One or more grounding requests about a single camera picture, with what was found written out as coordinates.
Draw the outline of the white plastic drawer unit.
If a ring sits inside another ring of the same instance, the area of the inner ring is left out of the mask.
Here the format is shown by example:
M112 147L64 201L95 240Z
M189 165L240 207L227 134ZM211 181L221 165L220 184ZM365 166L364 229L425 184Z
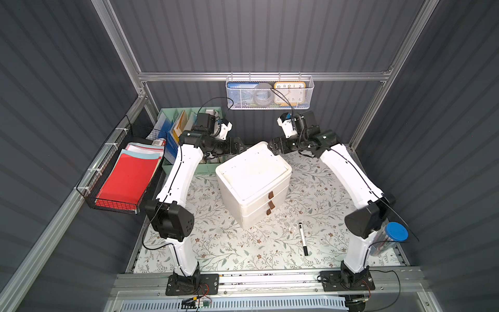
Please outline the white plastic drawer unit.
M225 208L248 230L283 205L292 168L274 155L265 141L248 148L216 168Z

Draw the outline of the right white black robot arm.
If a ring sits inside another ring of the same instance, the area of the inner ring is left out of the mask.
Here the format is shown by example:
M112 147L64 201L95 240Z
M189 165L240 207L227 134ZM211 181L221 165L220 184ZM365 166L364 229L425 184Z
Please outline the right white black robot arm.
M370 181L332 131L314 135L302 132L289 138L281 136L272 139L268 148L275 155L310 152L336 175L356 208L344 218L350 238L343 269L350 274L363 273L394 200Z

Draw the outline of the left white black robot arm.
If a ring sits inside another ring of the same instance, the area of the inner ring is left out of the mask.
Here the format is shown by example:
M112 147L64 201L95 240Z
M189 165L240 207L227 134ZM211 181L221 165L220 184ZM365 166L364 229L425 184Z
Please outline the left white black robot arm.
M150 226L165 242L143 248L156 251L169 249L174 273L193 280L200 274L189 238L194 228L194 215L187 210L187 194L195 171L206 156L238 155L247 147L239 137L219 139L200 131L186 131L179 139L178 155L162 189L154 200L143 201Z

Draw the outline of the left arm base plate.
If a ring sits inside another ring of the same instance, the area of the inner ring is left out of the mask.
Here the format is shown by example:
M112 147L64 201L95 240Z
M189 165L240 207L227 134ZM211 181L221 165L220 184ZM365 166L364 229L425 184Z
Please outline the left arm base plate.
M173 273L166 285L166 296L217 295L220 286L218 274L195 274L185 277Z

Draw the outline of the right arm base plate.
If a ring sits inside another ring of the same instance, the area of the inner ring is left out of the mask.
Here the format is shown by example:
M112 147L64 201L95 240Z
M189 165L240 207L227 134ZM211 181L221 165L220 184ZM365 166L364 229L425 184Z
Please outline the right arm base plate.
M325 292L334 291L373 291L376 289L369 270L351 273L349 270L321 271L317 281Z

